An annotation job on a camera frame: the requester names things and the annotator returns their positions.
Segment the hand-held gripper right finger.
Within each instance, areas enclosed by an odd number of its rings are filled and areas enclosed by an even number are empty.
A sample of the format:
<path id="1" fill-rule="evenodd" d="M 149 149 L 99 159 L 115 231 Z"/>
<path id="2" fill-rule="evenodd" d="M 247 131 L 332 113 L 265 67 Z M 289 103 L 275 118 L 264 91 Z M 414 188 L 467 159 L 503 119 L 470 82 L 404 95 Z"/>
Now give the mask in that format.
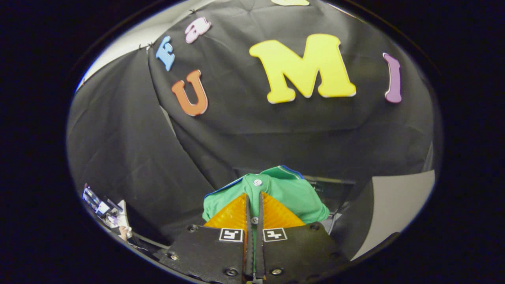
<path id="1" fill-rule="evenodd" d="M 256 277 L 263 282 L 318 282 L 349 264 L 319 222 L 305 224 L 285 205 L 260 193 Z"/>

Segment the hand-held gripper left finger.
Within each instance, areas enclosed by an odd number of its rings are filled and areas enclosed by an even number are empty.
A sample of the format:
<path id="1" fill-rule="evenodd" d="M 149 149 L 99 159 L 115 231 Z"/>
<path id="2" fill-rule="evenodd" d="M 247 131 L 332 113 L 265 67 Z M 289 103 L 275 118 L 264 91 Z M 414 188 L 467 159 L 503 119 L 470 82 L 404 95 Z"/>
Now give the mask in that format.
<path id="1" fill-rule="evenodd" d="M 246 282 L 253 274 L 249 197 L 241 194 L 206 224 L 191 224 L 159 262 L 195 282 Z"/>

